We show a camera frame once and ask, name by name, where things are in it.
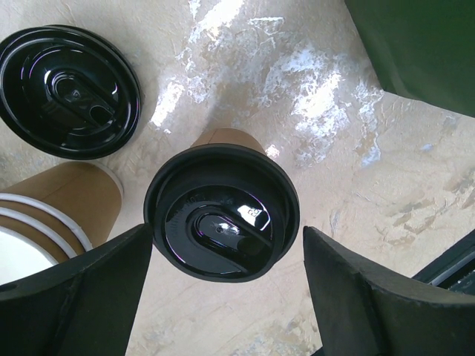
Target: cup lid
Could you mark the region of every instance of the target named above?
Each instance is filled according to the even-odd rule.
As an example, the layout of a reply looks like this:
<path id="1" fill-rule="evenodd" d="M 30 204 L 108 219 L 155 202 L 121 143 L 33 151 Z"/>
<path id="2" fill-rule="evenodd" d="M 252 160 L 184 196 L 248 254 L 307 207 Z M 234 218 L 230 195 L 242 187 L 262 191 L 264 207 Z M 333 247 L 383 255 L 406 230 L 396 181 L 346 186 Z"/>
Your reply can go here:
<path id="1" fill-rule="evenodd" d="M 298 198 L 272 160 L 237 145 L 204 145 L 168 161 L 145 199 L 154 244 L 204 280 L 245 282 L 265 274 L 298 230 Z"/>
<path id="2" fill-rule="evenodd" d="M 39 245 L 0 226 L 0 285 L 25 278 L 57 264 Z"/>
<path id="3" fill-rule="evenodd" d="M 68 159 L 121 148 L 140 116 L 140 88 L 124 56 L 89 31 L 29 28 L 0 43 L 0 116 L 24 141 Z"/>

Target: stacked paper cup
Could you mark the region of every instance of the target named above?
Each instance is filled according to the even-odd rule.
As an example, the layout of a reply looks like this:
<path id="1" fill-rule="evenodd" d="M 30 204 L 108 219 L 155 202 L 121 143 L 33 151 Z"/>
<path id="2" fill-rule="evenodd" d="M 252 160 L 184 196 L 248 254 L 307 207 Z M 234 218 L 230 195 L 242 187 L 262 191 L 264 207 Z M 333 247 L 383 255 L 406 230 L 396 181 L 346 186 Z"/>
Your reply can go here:
<path id="1" fill-rule="evenodd" d="M 0 285 L 105 243 L 123 190 L 106 167 L 67 162 L 0 192 Z"/>

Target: concrete floor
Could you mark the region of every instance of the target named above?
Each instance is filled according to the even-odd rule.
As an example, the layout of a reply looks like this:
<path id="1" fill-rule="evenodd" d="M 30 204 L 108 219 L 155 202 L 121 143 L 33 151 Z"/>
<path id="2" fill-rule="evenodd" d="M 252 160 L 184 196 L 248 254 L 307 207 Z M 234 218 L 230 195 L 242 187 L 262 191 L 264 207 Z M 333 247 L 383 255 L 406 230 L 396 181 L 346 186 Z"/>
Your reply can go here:
<path id="1" fill-rule="evenodd" d="M 407 276 L 475 226 L 473 119 L 381 91 L 343 0 L 4 0 L 0 22 L 2 38 L 80 26 L 135 67 L 141 125 L 101 160 L 125 186 L 114 236 L 143 221 L 159 167 L 222 126 L 287 171 L 302 226 Z M 0 147 L 0 188 L 60 161 L 3 122 Z M 321 341 L 301 243 L 239 285 L 193 279 L 154 251 L 128 355 L 310 355 Z"/>

